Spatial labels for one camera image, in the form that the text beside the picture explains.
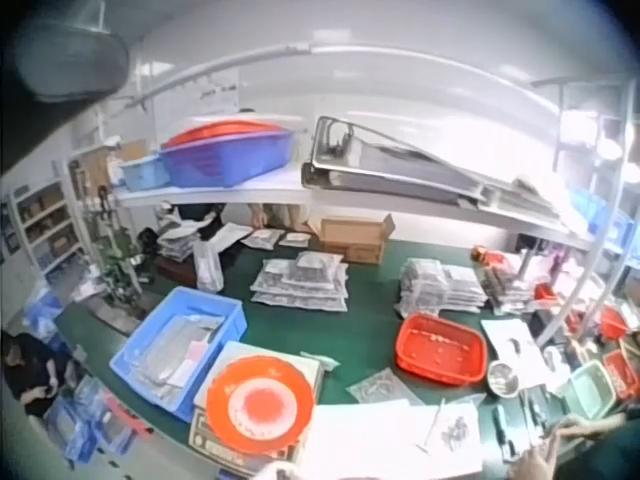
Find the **red plastic basket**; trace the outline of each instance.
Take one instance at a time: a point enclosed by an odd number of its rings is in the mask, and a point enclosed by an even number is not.
[[[627,324],[622,316],[611,307],[604,307],[600,316],[600,333],[609,340],[619,340],[627,333]]]
[[[163,145],[163,148],[177,147],[178,145],[185,145],[187,143],[222,137],[225,135],[270,132],[274,130],[283,129],[270,123],[252,122],[249,120],[225,120],[221,122],[208,123],[207,125],[182,132],[181,134],[172,137]]]
[[[396,340],[396,362],[420,377],[450,385],[479,382],[487,344],[475,330],[425,313],[407,318]]]
[[[602,362],[611,377],[618,398],[624,400],[636,394],[638,391],[638,377],[620,350],[606,354],[602,357]]]

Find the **white ceiling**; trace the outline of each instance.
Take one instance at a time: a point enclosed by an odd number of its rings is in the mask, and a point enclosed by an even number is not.
[[[132,45],[173,17],[211,0],[106,0],[105,25]]]

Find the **shelving unit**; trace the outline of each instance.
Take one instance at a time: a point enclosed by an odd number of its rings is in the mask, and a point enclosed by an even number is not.
[[[60,180],[21,187],[11,204],[32,263],[48,279],[56,278],[56,271],[83,250]]]

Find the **green workbench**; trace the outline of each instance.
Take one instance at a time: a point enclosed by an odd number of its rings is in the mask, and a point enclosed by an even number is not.
[[[250,302],[253,283],[268,258],[294,258],[298,249],[278,247],[273,252],[245,248],[235,264],[225,271],[225,288],[221,294],[243,301],[248,329],[243,343],[298,354],[300,351],[327,355],[341,366],[325,375],[319,402],[324,404],[356,403],[347,387],[391,367],[395,374],[426,404],[438,404],[442,397],[454,400],[486,392],[484,383],[470,388],[447,387],[406,374],[395,366],[395,340],[401,322],[393,305],[398,297],[400,267],[409,257],[437,258],[443,263],[471,265],[469,250],[413,242],[390,241],[380,266],[349,265],[347,288],[348,313],[314,312],[284,307],[270,307]],[[158,277],[150,290],[166,295],[176,285]],[[480,329],[481,319],[495,318],[491,312],[481,315],[444,311],[444,318]],[[73,350],[80,345],[87,353],[86,366],[124,405],[150,426],[185,446],[189,425],[166,411],[149,404],[115,375],[109,361],[120,350],[126,337],[116,332],[81,305],[71,304],[57,319],[58,327]],[[490,360],[495,352],[489,348]],[[545,408],[540,392],[533,392]],[[518,399],[502,400],[507,422],[518,449],[528,448],[524,417]],[[492,399],[479,409],[486,478],[504,478],[500,449],[492,420]]]

